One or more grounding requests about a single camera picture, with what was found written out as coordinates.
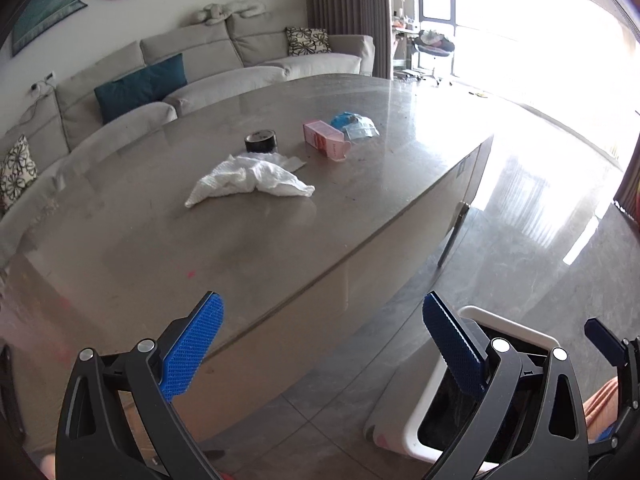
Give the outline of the white tissue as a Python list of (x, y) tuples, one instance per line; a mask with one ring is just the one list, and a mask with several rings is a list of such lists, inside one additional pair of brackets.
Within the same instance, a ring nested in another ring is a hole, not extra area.
[(184, 206), (192, 208), (208, 198), (262, 192), (277, 197), (311, 197), (316, 188), (296, 177), (305, 166), (297, 157), (278, 153), (230, 155), (201, 177)]

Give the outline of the black tape roll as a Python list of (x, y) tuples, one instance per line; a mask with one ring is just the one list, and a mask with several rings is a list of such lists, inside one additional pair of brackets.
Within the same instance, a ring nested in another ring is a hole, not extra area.
[(269, 154), (278, 150), (277, 135), (269, 129), (250, 133), (244, 143), (247, 153)]

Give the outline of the small clear zip bag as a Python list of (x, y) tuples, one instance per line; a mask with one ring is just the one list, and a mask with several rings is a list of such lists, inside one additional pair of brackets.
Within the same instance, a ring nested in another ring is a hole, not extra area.
[(343, 131), (350, 142), (372, 139), (380, 135), (378, 128), (375, 127), (374, 122), (372, 122), (370, 118), (357, 114), (349, 116), (347, 124), (343, 127)]

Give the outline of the pink carton box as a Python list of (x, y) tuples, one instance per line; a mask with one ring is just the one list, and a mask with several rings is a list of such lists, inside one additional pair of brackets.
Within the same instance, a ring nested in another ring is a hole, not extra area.
[(307, 144), (334, 162), (345, 160), (352, 147), (344, 133), (322, 120), (303, 124), (303, 135)]

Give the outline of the blue glove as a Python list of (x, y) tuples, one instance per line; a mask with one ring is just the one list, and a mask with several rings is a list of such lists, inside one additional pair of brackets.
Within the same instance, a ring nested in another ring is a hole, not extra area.
[(351, 125), (359, 127), (362, 124), (362, 117), (359, 114), (351, 112), (343, 112), (336, 115), (330, 122), (330, 125), (336, 129), (345, 132)]

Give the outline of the white trash bin black liner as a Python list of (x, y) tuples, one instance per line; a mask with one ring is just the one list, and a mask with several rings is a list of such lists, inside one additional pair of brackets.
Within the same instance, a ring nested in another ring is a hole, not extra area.
[[(488, 338), (503, 338), (518, 351), (548, 356), (559, 345), (538, 332), (475, 306), (458, 311)], [(475, 410), (432, 340), (402, 362), (364, 424), (364, 437), (379, 448), (434, 464)]]

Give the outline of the grey table leg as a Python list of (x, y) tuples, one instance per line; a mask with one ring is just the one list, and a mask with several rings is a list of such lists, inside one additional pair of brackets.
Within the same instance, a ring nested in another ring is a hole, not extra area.
[(445, 264), (451, 249), (454, 247), (454, 243), (462, 229), (463, 223), (465, 222), (466, 216), (468, 215), (470, 210), (470, 204), (467, 202), (461, 202), (456, 218), (454, 218), (454, 224), (452, 225), (450, 235), (448, 237), (446, 246), (442, 251), (437, 263), (437, 267), (439, 269)]

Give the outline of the floral cushion left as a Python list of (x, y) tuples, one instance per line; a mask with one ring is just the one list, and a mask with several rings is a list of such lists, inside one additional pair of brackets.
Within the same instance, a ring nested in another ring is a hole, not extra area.
[(1, 163), (1, 212), (6, 214), (38, 177), (26, 136), (20, 136)]

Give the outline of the floral cushion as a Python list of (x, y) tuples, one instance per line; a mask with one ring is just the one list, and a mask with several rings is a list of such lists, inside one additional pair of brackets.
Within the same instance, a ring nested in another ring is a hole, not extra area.
[(302, 56), (331, 53), (329, 34), (323, 28), (287, 27), (288, 55)]
[(1, 163), (1, 212), (6, 214), (38, 177), (26, 136), (20, 136)]

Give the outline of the grey sectional sofa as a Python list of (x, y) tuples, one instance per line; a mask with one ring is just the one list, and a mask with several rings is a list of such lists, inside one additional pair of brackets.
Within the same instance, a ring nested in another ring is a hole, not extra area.
[(24, 146), (25, 180), (3, 180), (1, 260), (73, 177), (201, 108), (273, 84), (334, 74), (369, 76), (369, 35), (307, 28), (291, 11), (233, 13), (127, 44), (49, 90), (1, 138)]

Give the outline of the teal cushion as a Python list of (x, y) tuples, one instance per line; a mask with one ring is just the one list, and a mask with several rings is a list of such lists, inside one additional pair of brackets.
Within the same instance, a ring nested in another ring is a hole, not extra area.
[(138, 107), (162, 102), (186, 85), (183, 55), (146, 66), (94, 89), (104, 125)]

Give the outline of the office chair with clothes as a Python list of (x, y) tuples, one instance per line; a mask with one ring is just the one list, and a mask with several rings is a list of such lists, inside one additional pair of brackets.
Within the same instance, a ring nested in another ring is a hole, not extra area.
[(448, 58), (456, 50), (454, 43), (445, 35), (431, 29), (421, 30), (412, 42), (416, 50), (434, 56), (434, 58)]

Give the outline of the cluttered desk by window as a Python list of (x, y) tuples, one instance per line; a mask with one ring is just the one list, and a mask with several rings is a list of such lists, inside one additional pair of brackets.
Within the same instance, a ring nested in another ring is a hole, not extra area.
[(414, 40), (419, 37), (419, 29), (412, 18), (405, 14), (406, 0), (396, 0), (398, 8), (393, 10), (392, 34), (396, 50), (402, 53), (402, 63), (394, 62), (394, 77), (398, 80), (421, 80), (419, 52)]

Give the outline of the grey plush toy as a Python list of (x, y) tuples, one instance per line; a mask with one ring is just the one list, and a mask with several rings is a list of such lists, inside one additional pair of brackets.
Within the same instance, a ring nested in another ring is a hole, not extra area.
[(213, 26), (228, 20), (231, 15), (241, 18), (254, 18), (267, 12), (265, 3), (260, 0), (236, 0), (228, 3), (211, 3), (191, 16), (192, 24)]

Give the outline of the floral cushion right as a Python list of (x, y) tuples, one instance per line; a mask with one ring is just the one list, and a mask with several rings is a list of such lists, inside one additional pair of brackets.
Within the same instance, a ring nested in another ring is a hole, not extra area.
[(288, 55), (302, 56), (331, 53), (329, 34), (323, 28), (287, 27)]

